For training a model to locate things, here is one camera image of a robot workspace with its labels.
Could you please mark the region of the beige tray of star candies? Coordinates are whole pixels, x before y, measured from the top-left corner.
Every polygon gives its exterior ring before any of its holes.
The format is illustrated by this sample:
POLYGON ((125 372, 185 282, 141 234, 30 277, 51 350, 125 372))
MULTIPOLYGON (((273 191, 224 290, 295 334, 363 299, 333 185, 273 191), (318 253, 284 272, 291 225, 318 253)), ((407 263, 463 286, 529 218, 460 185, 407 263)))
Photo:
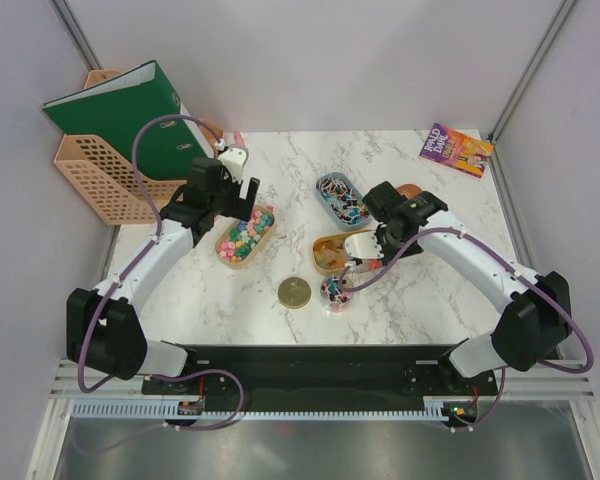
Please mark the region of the beige tray of star candies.
POLYGON ((276 225, 271 206, 255 205, 248 220, 235 220, 219 236, 214 250, 220 263, 233 269, 245 268, 264 250, 276 225))

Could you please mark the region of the orange tray of gummies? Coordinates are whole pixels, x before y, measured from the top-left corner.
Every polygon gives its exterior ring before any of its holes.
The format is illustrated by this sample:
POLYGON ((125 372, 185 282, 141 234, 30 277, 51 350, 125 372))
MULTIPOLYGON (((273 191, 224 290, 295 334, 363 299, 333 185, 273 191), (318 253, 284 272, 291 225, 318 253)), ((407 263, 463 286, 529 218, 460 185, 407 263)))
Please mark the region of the orange tray of gummies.
POLYGON ((403 184, 396 188, 397 192, 405 198, 413 198, 422 192, 422 189, 415 184, 403 184))

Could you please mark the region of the grey tray of lollipops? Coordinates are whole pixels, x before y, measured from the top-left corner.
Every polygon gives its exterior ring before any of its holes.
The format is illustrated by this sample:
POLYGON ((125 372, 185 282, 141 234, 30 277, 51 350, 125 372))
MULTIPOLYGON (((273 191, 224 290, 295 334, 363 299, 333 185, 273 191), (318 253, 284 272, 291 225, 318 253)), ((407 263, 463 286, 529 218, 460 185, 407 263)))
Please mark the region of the grey tray of lollipops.
POLYGON ((372 220, 362 197, 351 180, 341 172, 330 172, 315 181, 319 204, 336 226, 350 232, 365 228, 372 220))

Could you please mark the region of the tan tray of popsicle candies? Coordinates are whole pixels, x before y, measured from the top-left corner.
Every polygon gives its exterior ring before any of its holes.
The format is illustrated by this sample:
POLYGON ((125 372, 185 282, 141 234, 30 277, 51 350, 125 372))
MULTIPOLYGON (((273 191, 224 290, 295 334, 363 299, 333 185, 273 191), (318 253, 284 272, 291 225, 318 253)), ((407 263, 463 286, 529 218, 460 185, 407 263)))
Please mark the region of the tan tray of popsicle candies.
POLYGON ((364 273, 382 269, 384 265, 380 260, 365 259, 357 263, 345 250, 346 239, 364 231, 357 230, 318 238, 312 246, 316 270, 323 276, 330 276, 340 275, 347 266, 350 267, 349 273, 364 273))

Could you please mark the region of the clear plastic jar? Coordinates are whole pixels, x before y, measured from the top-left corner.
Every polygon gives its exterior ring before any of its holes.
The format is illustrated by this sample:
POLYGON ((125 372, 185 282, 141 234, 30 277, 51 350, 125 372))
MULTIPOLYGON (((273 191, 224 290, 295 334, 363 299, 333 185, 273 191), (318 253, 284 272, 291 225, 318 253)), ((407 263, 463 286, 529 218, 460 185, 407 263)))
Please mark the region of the clear plastic jar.
POLYGON ((338 275, 329 275, 323 278, 320 288, 320 299, 327 311, 340 313, 352 303, 353 294, 341 288, 338 275))

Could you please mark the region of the gold jar lid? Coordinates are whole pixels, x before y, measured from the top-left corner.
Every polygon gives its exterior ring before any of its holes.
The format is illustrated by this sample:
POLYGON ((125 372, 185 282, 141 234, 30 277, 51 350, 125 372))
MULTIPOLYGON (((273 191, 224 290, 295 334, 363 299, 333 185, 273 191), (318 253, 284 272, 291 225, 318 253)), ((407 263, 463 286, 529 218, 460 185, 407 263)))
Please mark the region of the gold jar lid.
POLYGON ((279 302, 286 308, 298 309, 311 299, 309 283, 300 277, 289 277, 281 282, 277 291, 279 302))

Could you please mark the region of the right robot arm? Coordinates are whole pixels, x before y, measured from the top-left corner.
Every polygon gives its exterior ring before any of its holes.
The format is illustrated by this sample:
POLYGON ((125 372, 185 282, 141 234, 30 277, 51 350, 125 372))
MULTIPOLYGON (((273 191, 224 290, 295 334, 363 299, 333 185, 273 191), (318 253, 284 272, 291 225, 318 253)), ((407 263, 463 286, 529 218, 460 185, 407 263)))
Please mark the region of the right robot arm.
POLYGON ((492 331, 448 353, 437 371, 445 391, 461 393, 475 376, 501 367, 527 371, 570 336, 565 318, 571 310, 569 285, 560 274, 540 275, 505 259, 428 191, 407 198, 382 182, 363 203, 379 223, 371 249, 383 265, 430 252, 469 280, 500 316, 492 331))

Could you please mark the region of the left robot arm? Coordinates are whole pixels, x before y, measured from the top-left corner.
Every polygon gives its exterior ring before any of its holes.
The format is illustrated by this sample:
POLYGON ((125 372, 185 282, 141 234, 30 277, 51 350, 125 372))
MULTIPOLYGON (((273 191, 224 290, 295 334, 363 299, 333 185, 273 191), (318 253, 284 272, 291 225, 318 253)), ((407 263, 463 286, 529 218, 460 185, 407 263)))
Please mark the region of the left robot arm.
POLYGON ((249 219, 259 181, 243 178, 249 154, 230 146, 219 157, 192 162, 158 213, 156 230, 123 267, 90 290, 77 288, 67 300, 67 356, 83 375, 91 368, 106 378, 164 376, 178 393, 199 382, 185 347, 151 339, 140 314, 166 274, 209 232, 217 217, 249 219))

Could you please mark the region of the Roald Dahl book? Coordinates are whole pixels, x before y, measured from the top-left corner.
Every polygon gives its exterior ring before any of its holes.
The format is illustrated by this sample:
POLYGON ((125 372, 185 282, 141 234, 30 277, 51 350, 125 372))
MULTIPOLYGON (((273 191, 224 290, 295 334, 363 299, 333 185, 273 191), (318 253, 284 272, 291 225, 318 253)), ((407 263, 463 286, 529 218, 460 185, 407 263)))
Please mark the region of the Roald Dahl book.
POLYGON ((419 156, 472 177, 482 178, 494 146, 453 128, 434 123, 419 156))

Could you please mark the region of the peach desk organizer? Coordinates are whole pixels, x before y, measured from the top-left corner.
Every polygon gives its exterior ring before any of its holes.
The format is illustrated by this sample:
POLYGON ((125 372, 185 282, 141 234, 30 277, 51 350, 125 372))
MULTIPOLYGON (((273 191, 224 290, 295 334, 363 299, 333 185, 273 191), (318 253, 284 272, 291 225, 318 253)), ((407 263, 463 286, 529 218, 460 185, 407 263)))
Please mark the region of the peach desk organizer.
MULTIPOLYGON (((83 89, 125 72, 93 70, 83 89)), ((130 159, 99 136, 65 134, 47 116, 64 134, 54 164, 106 224, 151 223, 154 220, 151 208, 165 205, 175 190, 184 184, 186 177, 158 181, 145 176, 137 166, 138 147, 151 127, 165 120, 182 120, 182 115, 164 115, 145 124, 134 139, 130 159)), ((196 125, 213 147, 215 156, 217 142, 224 136, 223 130, 208 120, 196 125)))

